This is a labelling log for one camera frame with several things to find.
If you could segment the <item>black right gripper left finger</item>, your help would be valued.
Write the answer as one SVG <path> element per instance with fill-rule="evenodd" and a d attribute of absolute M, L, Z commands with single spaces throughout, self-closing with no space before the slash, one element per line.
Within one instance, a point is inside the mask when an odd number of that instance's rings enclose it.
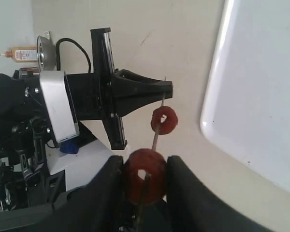
<path fill-rule="evenodd" d="M 123 197 L 121 156 L 111 156 L 69 200 L 0 213 L 0 232 L 117 232 Z"/>

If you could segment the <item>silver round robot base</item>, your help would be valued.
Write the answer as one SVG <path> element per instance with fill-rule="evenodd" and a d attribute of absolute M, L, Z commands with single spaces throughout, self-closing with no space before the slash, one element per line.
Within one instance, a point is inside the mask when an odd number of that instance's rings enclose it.
<path fill-rule="evenodd" d="M 56 65 L 56 46 L 50 31 L 37 37 L 37 61 L 40 71 L 52 71 Z"/>

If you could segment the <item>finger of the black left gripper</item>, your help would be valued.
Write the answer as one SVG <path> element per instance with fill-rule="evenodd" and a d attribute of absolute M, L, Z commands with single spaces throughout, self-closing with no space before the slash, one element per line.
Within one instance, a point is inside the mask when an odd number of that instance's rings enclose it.
<path fill-rule="evenodd" d="M 123 91 L 171 91 L 172 81 L 148 78 L 126 69 L 115 71 L 115 90 Z"/>
<path fill-rule="evenodd" d="M 112 117 L 124 117 L 148 104 L 173 97 L 173 87 L 112 87 L 114 100 Z"/>

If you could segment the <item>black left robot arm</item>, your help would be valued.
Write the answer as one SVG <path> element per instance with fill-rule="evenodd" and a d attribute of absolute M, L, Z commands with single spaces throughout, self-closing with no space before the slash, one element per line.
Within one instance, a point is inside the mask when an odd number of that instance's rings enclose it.
<path fill-rule="evenodd" d="M 122 118 L 170 99 L 170 81 L 116 69 L 110 28 L 92 29 L 85 73 L 60 66 L 62 38 L 37 40 L 38 70 L 0 73 L 0 207 L 54 203 L 87 185 L 127 140 Z"/>

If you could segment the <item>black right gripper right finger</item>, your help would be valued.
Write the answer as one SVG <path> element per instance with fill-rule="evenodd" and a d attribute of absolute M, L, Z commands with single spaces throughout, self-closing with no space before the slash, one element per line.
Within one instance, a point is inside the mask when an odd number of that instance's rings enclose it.
<path fill-rule="evenodd" d="M 208 189 L 179 156 L 167 159 L 167 204 L 174 232 L 267 232 Z"/>

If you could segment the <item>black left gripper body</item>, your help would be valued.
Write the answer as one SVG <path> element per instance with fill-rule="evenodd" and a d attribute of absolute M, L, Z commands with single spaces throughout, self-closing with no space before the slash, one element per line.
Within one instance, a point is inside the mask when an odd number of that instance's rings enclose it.
<path fill-rule="evenodd" d="M 93 72 L 68 74 L 76 117 L 81 121 L 100 120 L 112 150 L 127 145 L 122 118 L 112 96 L 111 77 L 115 71 L 110 28 L 91 29 Z"/>

